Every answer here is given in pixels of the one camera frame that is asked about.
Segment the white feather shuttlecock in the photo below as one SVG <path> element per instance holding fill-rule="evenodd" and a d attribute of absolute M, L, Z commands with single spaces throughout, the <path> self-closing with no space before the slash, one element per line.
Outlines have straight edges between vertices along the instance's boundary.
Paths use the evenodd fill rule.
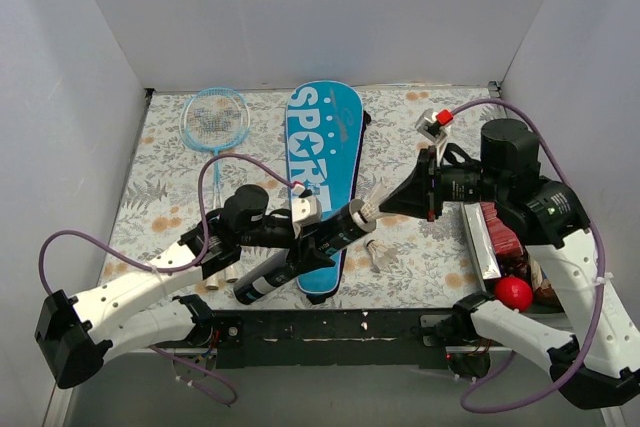
<path fill-rule="evenodd" d="M 395 247 L 388 246 L 375 239 L 366 241 L 364 247 L 371 259 L 371 270 L 374 273 L 389 270 L 399 262 Z"/>
<path fill-rule="evenodd" d="M 386 216 L 386 213 L 381 211 L 381 204 L 387 199 L 388 195 L 389 190 L 383 183 L 376 184 L 369 192 L 359 210 L 366 223 Z"/>

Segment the black shuttlecock tube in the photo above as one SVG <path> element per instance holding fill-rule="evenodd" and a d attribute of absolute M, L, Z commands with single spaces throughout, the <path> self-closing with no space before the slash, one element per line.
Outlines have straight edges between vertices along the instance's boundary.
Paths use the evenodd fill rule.
<path fill-rule="evenodd" d="M 302 274 L 333 267 L 334 255 L 376 229 L 376 214 L 364 201 L 350 201 L 303 233 L 291 247 L 241 277 L 233 287 L 236 300 L 250 305 Z"/>

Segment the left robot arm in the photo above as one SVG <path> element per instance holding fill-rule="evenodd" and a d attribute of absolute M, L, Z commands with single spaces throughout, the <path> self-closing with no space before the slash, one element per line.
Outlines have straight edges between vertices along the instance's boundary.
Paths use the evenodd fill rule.
<path fill-rule="evenodd" d="M 284 250 L 285 270 L 264 276 L 268 285 L 288 282 L 297 261 L 326 264 L 318 242 L 303 235 L 321 222 L 319 200 L 301 184 L 287 209 L 268 213 L 268 200 L 263 188 L 242 186 L 141 269 L 72 296 L 49 293 L 35 340 L 56 385 L 76 387 L 139 348 L 166 342 L 200 347 L 218 339 L 223 328 L 207 303 L 178 292 L 235 264 L 245 246 Z"/>

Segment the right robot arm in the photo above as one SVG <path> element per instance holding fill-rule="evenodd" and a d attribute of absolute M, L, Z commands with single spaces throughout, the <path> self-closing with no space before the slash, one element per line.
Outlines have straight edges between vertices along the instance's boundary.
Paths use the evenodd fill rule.
<path fill-rule="evenodd" d="M 580 409 L 625 404 L 639 394 L 639 329 L 606 277 L 595 227 L 567 184 L 541 175 L 541 139 L 524 122 L 489 121 L 480 138 L 479 160 L 456 165 L 440 165 L 435 147 L 421 150 L 380 209 L 434 221 L 446 202 L 493 203 L 550 280 L 573 330 L 556 330 L 490 293 L 474 293 L 454 304 L 436 334 L 511 349 L 547 372 Z"/>

